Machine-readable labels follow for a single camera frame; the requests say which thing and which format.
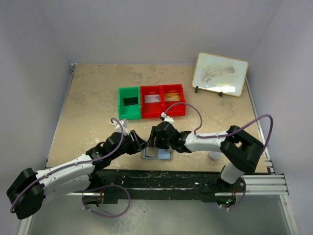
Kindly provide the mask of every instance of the white wall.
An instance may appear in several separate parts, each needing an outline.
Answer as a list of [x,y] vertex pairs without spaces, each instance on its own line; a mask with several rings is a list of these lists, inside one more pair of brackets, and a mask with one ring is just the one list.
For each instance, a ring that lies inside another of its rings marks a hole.
[[[259,114],[270,113],[269,153],[285,173],[301,234],[313,230],[313,1],[284,0],[250,59]],[[268,131],[268,120],[262,122]]]
[[282,0],[40,1],[72,62],[192,64],[248,60]]
[[70,79],[70,63],[38,0],[0,0],[0,230],[16,235],[6,190],[45,166]]

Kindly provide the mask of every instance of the purple cable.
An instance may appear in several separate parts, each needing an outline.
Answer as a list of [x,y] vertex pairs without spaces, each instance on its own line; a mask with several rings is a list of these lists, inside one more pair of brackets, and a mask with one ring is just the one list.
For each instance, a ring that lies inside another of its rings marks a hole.
[[199,136],[197,134],[197,131],[202,127],[202,123],[203,123],[203,120],[202,120],[202,116],[200,114],[200,112],[198,111],[198,109],[196,109],[193,105],[191,104],[188,104],[188,103],[184,103],[184,102],[177,102],[175,104],[172,104],[170,107],[167,108],[167,110],[164,112],[165,114],[171,109],[173,108],[175,105],[178,105],[178,104],[184,104],[184,105],[188,105],[190,106],[191,108],[193,108],[194,110],[196,110],[196,112],[198,113],[199,117],[200,117],[200,126],[197,127],[195,130],[194,130],[194,134],[197,138],[199,139],[212,139],[212,138],[220,138],[220,137],[229,137],[229,136],[233,136],[233,135],[236,135],[237,133],[241,132],[242,130],[246,129],[247,127],[249,127],[250,125],[252,125],[253,123],[257,122],[258,120],[264,118],[264,117],[269,117],[270,119],[270,126],[269,126],[269,131],[268,131],[268,137],[265,141],[265,144],[264,144],[264,147],[263,147],[263,151],[266,149],[267,145],[268,145],[268,142],[269,142],[269,139],[270,139],[270,136],[272,134],[272,130],[273,130],[273,117],[269,114],[263,114],[259,117],[257,117],[256,119],[252,120],[251,122],[249,122],[248,124],[244,125],[243,127],[239,128],[238,130],[232,132],[232,133],[229,133],[229,134],[224,134],[224,135],[220,135],[220,136]]
[[120,189],[122,189],[122,190],[124,190],[126,192],[127,197],[128,197],[128,205],[127,205],[126,209],[123,212],[121,212],[120,214],[115,214],[115,215],[102,214],[102,213],[99,213],[99,212],[94,211],[94,210],[90,209],[89,207],[87,207],[86,204],[84,203],[84,201],[82,200],[84,208],[86,210],[88,210],[89,212],[92,212],[92,213],[94,213],[96,215],[99,215],[99,216],[102,216],[102,217],[105,217],[105,218],[116,218],[116,217],[119,217],[119,216],[125,214],[126,211],[129,209],[129,206],[131,205],[131,196],[130,196],[129,192],[124,187],[122,187],[120,185],[105,185],[105,186],[102,186],[102,187],[99,187],[99,188],[87,189],[87,190],[80,191],[80,192],[91,192],[91,191],[96,191],[96,190],[100,190],[100,189],[103,189],[103,188],[109,188],[109,187],[118,187],[118,188],[120,188]]
[[[120,128],[121,128],[121,134],[122,134],[122,135],[121,135],[121,140],[119,141],[117,147],[116,147],[112,152],[108,153],[107,155],[105,155],[105,156],[103,156],[103,157],[101,157],[101,158],[93,159],[93,160],[80,161],[80,162],[77,162],[77,165],[85,164],[85,163],[92,163],[92,162],[96,162],[96,161],[103,160],[103,159],[105,159],[105,158],[111,156],[113,153],[115,153],[115,152],[118,150],[118,148],[121,146],[121,144],[122,144],[122,142],[123,142],[123,140],[124,140],[124,130],[123,130],[122,124],[121,124],[116,118],[113,118],[113,117],[111,118],[111,122],[112,122],[112,123],[113,123],[113,120],[116,121],[117,124],[120,126]],[[58,171],[60,171],[60,170],[66,169],[66,168],[71,167],[71,166],[74,166],[74,165],[76,165],[76,164],[75,164],[75,163],[71,163],[71,164],[68,164],[68,165],[61,166],[60,168],[57,168],[57,169],[54,169],[54,170],[48,172],[48,173],[46,174],[46,176],[43,175],[42,177],[39,177],[37,180],[33,181],[31,184],[29,184],[29,185],[16,197],[16,199],[15,199],[14,202],[12,203],[12,206],[11,206],[11,208],[10,208],[10,212],[11,212],[11,213],[14,213],[14,208],[15,208],[15,206],[16,206],[18,200],[26,193],[27,190],[29,190],[31,187],[33,187],[33,186],[34,186],[36,183],[38,183],[40,180],[43,180],[45,177],[48,177],[48,176],[50,176],[50,175],[52,175],[52,174],[54,174],[54,173],[56,173],[56,172],[58,172]]]

